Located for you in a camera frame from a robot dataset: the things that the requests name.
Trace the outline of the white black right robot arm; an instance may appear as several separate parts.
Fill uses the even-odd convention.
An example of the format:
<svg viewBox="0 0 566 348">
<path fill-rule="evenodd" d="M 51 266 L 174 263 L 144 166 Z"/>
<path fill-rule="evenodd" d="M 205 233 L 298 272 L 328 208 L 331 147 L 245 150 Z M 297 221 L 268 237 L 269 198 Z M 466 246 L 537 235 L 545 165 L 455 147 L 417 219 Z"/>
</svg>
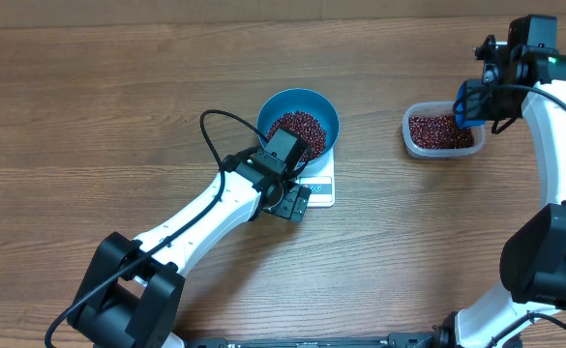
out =
<svg viewBox="0 0 566 348">
<path fill-rule="evenodd" d="M 504 43 L 487 36 L 475 49 L 483 76 L 466 80 L 452 106 L 461 128 L 491 122 L 499 134 L 526 122 L 541 202 L 502 249 L 499 282 L 435 328 L 435 347 L 519 347 L 525 328 L 558 325 L 566 311 L 566 55 L 556 39 L 556 17 L 541 14 L 513 20 Z"/>
</svg>

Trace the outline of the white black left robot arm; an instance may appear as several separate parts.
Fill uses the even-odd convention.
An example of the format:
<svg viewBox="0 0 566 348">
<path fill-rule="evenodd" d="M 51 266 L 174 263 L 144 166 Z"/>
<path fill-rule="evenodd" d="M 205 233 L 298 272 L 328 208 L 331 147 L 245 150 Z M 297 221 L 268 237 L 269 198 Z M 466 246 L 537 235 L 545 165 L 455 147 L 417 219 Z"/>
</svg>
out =
<svg viewBox="0 0 566 348">
<path fill-rule="evenodd" d="M 220 171 L 194 201 L 163 224 L 130 240 L 113 232 L 97 247 L 62 322 L 97 347 L 181 347 L 173 333 L 186 277 L 228 232 L 260 212 L 302 220 L 311 195 L 295 183 L 308 143 L 280 129 L 262 147 L 219 161 Z"/>
</svg>

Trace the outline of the blue plastic scoop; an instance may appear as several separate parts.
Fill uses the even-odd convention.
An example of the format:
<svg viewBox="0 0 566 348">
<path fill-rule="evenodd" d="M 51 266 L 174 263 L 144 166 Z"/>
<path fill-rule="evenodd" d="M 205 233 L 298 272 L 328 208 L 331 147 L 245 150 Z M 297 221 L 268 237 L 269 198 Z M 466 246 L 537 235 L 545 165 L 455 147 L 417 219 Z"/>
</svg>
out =
<svg viewBox="0 0 566 348">
<path fill-rule="evenodd" d="M 482 115 L 487 85 L 481 79 L 467 79 L 460 87 L 452 112 L 460 129 L 480 127 L 486 123 Z"/>
</svg>

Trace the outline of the red adzuki beans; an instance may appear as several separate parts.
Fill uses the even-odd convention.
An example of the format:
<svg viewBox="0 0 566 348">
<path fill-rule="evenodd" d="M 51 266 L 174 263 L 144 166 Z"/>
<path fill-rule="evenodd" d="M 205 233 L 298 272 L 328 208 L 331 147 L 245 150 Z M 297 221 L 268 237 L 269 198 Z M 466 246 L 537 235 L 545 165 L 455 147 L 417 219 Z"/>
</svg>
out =
<svg viewBox="0 0 566 348">
<path fill-rule="evenodd" d="M 300 110 L 286 112 L 273 123 L 268 138 L 271 139 L 280 128 L 295 132 L 306 140 L 314 157 L 325 151 L 327 132 L 312 114 Z M 460 129 L 454 114 L 412 115 L 408 118 L 408 128 L 412 143 L 422 149 L 464 149 L 475 145 L 472 130 Z"/>
</svg>

